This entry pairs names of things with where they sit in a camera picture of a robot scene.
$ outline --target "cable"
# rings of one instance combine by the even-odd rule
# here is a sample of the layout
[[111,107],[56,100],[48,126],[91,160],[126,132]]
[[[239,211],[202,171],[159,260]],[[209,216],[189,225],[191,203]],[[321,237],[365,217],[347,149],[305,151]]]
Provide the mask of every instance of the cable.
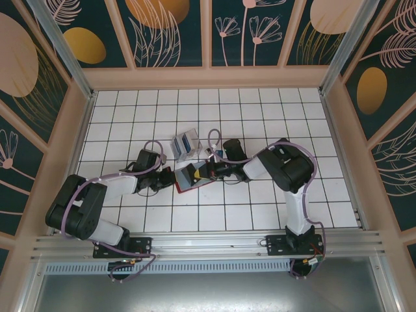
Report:
[[[217,132],[218,133],[218,140],[217,140],[216,144],[211,144],[211,134],[213,132]],[[247,162],[251,161],[254,157],[256,157],[259,153],[261,153],[263,150],[265,150],[266,148],[272,148],[274,146],[279,146],[279,145],[287,145],[287,146],[293,146],[295,148],[298,148],[299,150],[301,150],[305,155],[307,155],[311,159],[311,161],[313,163],[313,173],[312,173],[311,179],[309,179],[309,181],[305,184],[304,189],[303,189],[303,193],[302,193],[302,208],[303,208],[303,212],[304,212],[305,219],[310,224],[319,225],[321,227],[321,230],[322,230],[322,242],[324,244],[324,252],[322,253],[322,256],[325,257],[325,252],[326,252],[326,235],[325,235],[324,224],[321,221],[312,221],[311,219],[309,219],[309,217],[307,215],[307,211],[306,211],[306,193],[307,193],[307,189],[309,188],[309,186],[311,185],[311,183],[314,180],[315,176],[317,175],[317,168],[318,168],[317,161],[315,160],[315,157],[311,154],[311,152],[308,151],[307,149],[305,149],[303,146],[300,146],[300,145],[295,144],[295,143],[292,143],[292,142],[275,142],[275,143],[271,143],[269,146],[267,146],[265,149],[262,149],[259,153],[255,154],[251,158],[245,159],[243,161],[229,161],[227,159],[222,158],[217,153],[215,153],[215,148],[219,144],[220,141],[221,141],[221,132],[218,129],[211,129],[208,132],[208,145],[214,149],[214,151],[213,151],[214,157],[216,157],[217,159],[219,159],[221,161],[224,161],[225,163],[229,163],[229,164],[244,164],[244,163],[247,163]],[[293,265],[294,265],[294,261],[292,262],[292,265],[291,265],[291,271],[289,272],[290,275],[292,275],[292,273],[295,273],[295,272],[293,272]],[[320,262],[318,263],[318,266],[316,267],[316,269],[314,269],[314,271],[312,271],[312,273],[310,273],[308,275],[311,275],[311,274],[315,273],[317,271],[317,269],[318,269],[319,266],[320,266]]]

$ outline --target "floor tile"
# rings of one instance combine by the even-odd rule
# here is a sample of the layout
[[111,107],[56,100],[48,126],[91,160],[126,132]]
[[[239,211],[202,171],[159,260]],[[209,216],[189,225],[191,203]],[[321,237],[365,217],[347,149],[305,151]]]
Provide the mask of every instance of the floor tile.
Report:
[[112,122],[133,122],[135,106],[119,106],[114,111]]
[[321,103],[304,103],[307,119],[325,119],[325,112]]
[[92,179],[93,177],[99,177],[102,169],[102,161],[82,161],[79,165],[77,174],[86,179]]
[[224,231],[224,210],[224,205],[200,206],[200,231]]
[[350,200],[344,179],[323,179],[322,181],[329,202],[347,202]]
[[100,91],[98,92],[96,106],[115,106],[118,91]]
[[100,106],[95,107],[94,112],[92,113],[91,122],[112,122],[112,115],[114,114],[114,106],[106,107]]
[[259,92],[262,103],[281,103],[278,88],[260,88]]
[[226,204],[250,202],[248,184],[244,182],[237,185],[224,184],[224,194],[226,195]]
[[241,120],[240,104],[220,105],[220,112],[221,120]]
[[103,207],[101,209],[100,219],[117,224],[118,214],[120,213],[119,207]]
[[200,193],[200,205],[224,204],[223,182],[212,182],[198,188]]
[[285,120],[265,120],[266,136],[268,138],[287,138]]
[[140,90],[137,97],[137,105],[156,105],[157,90]]
[[129,146],[130,142],[128,141],[109,142],[107,146],[107,151],[105,153],[105,160],[126,161],[129,156]]
[[131,140],[151,140],[155,130],[154,122],[139,122],[133,125]]
[[265,120],[284,120],[283,106],[281,103],[261,104]]
[[312,138],[312,142],[313,146],[315,147],[317,157],[337,156],[332,138]]
[[159,90],[159,95],[157,96],[157,104],[176,105],[177,93],[177,90]]
[[299,88],[300,97],[302,102],[318,102],[320,103],[320,97],[317,88]]
[[250,205],[226,205],[228,231],[253,229]]
[[82,161],[103,161],[107,142],[87,142],[84,147]]
[[286,120],[286,126],[290,138],[310,137],[306,120]]
[[110,130],[110,141],[130,141],[133,123],[112,123]]
[[275,203],[252,205],[254,229],[279,229],[278,208]]
[[148,206],[171,206],[173,186],[161,189],[156,196],[148,197]]
[[220,89],[221,104],[239,104],[239,89]]
[[176,186],[174,187],[174,205],[187,206],[198,204],[198,189],[188,190],[184,193],[178,193]]
[[285,119],[305,119],[304,108],[301,103],[283,103]]
[[243,120],[263,120],[261,104],[242,104],[241,116]]
[[314,137],[330,137],[330,128],[326,120],[308,120],[307,124],[311,131],[311,136]]
[[143,232],[146,207],[122,207],[118,225],[129,229],[130,233]]
[[111,123],[91,123],[87,141],[107,141],[109,139]]
[[177,120],[179,122],[189,122],[198,120],[198,106],[180,105],[177,108]]
[[297,88],[279,88],[282,103],[301,103]]
[[244,133],[244,138],[264,138],[265,125],[263,121],[242,121],[242,128]]
[[188,232],[198,230],[198,206],[174,206],[172,231]]
[[172,206],[147,207],[145,232],[169,232],[172,218]]
[[249,182],[251,203],[275,203],[273,183],[273,181]]
[[336,228],[356,228],[356,214],[352,209],[350,202],[329,203],[333,220],[333,226]]
[[179,104],[198,104],[198,89],[179,90]]
[[155,140],[171,140],[175,135],[175,122],[157,122],[155,124]]
[[136,107],[135,122],[155,122],[156,105],[140,105]]
[[240,89],[241,103],[260,103],[259,89],[243,88]]
[[343,171],[337,157],[318,157],[321,177],[343,177]]
[[220,119],[220,106],[219,105],[204,105],[200,106],[200,120],[219,120]]
[[135,106],[137,102],[137,91],[119,91],[116,105]]
[[242,138],[242,122],[221,122],[222,138]]

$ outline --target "leaf illustration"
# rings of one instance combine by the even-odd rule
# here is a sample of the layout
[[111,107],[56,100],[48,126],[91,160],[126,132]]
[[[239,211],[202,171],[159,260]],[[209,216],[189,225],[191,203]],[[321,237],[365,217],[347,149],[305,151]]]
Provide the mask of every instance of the leaf illustration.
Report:
[[416,32],[402,34],[400,32],[391,35],[384,43],[382,50],[367,55],[360,61],[380,56],[380,61],[384,67],[404,68],[405,64],[410,63],[416,56]]
[[401,0],[397,7],[393,25],[402,33],[412,33],[416,29],[416,0]]
[[70,25],[81,11],[79,0],[45,0],[45,3],[58,25]]

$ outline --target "teal wallpaper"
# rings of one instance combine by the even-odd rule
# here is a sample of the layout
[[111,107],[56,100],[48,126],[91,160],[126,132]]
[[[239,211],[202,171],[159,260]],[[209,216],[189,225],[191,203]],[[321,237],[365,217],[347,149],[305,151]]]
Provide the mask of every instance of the teal wallpaper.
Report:
[[329,65],[362,0],[307,0],[287,65]]
[[0,232],[16,234],[43,156],[0,117]]
[[367,139],[416,92],[416,6],[396,1],[346,82]]
[[212,65],[277,65],[293,3],[213,0]]
[[48,142],[68,85],[11,0],[0,29],[0,100]]
[[199,0],[117,0],[136,67],[202,66]]
[[82,68],[127,67],[104,0],[45,0],[45,4]]
[[0,248],[0,276],[3,268],[5,267],[5,263],[8,256],[8,250]]

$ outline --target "purple cable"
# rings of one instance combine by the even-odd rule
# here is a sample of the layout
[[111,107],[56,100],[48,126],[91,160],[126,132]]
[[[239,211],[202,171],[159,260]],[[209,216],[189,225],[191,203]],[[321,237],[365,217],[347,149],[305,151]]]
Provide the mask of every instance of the purple cable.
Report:
[[[218,145],[220,143],[220,141],[221,141],[221,132],[218,129],[211,129],[208,132],[208,145],[210,147],[213,146],[213,145],[211,145],[211,133],[212,132],[217,132],[218,133],[218,140],[217,140],[217,142],[216,142],[215,145]],[[293,146],[293,147],[298,148],[303,153],[305,153],[305,155],[307,155],[311,159],[311,161],[313,163],[313,173],[312,173],[311,179],[309,179],[309,181],[306,183],[306,185],[304,187],[304,191],[302,193],[302,209],[303,209],[303,212],[304,212],[305,219],[310,224],[318,224],[321,227],[321,229],[322,229],[322,240],[323,240],[323,244],[324,244],[324,252],[322,253],[322,255],[325,257],[325,252],[326,252],[326,236],[325,236],[324,224],[321,221],[312,221],[311,219],[309,219],[309,217],[307,215],[307,211],[306,211],[306,192],[307,192],[307,189],[309,188],[309,186],[311,185],[312,181],[314,180],[315,176],[317,175],[318,164],[317,164],[317,161],[315,160],[315,156],[313,156],[311,154],[311,152],[308,151],[307,149],[305,149],[303,146],[300,146],[300,145],[295,144],[295,143],[292,143],[292,142],[275,142],[275,143],[271,143],[265,149],[272,148],[274,146],[279,146],[279,145],[287,145],[287,146]],[[229,164],[244,164],[244,163],[247,163],[248,161],[252,160],[254,157],[256,157],[258,154],[260,154],[265,149],[262,149],[259,153],[255,154],[253,157],[251,157],[249,159],[245,159],[243,161],[229,161],[227,159],[222,158],[217,153],[214,153],[214,157],[216,157],[217,159],[219,159],[221,161],[224,161],[225,163],[229,163]],[[315,273],[317,271],[317,268],[319,267],[320,264],[321,264],[321,262],[318,264],[318,266],[316,267],[316,269],[314,269],[314,271],[312,271],[308,275],[312,275],[313,273]],[[293,271],[293,265],[294,265],[294,261],[292,262],[291,271],[289,273],[291,273]]]
[[[146,146],[150,143],[150,142],[154,142],[156,144],[158,144],[161,147],[161,155],[163,155],[163,146],[159,141],[156,140],[149,140],[147,141],[143,148],[146,148]],[[65,237],[66,239],[70,239],[72,238],[71,236],[67,236],[66,232],[65,232],[65,227],[66,227],[66,220],[68,219],[68,215],[70,213],[70,210],[72,208],[72,204],[74,203],[75,199],[77,198],[77,196],[79,195],[79,193],[90,183],[96,182],[96,181],[105,181],[108,179],[111,179],[113,177],[120,177],[120,176],[140,176],[142,174],[147,174],[155,169],[158,169],[158,167],[162,164],[162,157],[159,157],[159,161],[155,163],[154,166],[152,166],[151,168],[141,171],[141,172],[131,172],[131,173],[127,173],[127,172],[118,172],[117,174],[107,174],[107,175],[103,175],[101,177],[95,177],[93,179],[90,179],[88,181],[85,181],[76,191],[75,193],[73,193],[70,201],[68,202],[66,208],[65,208],[65,212],[64,212],[64,216],[62,217],[62,222],[60,224],[60,232],[62,233],[62,236]]]

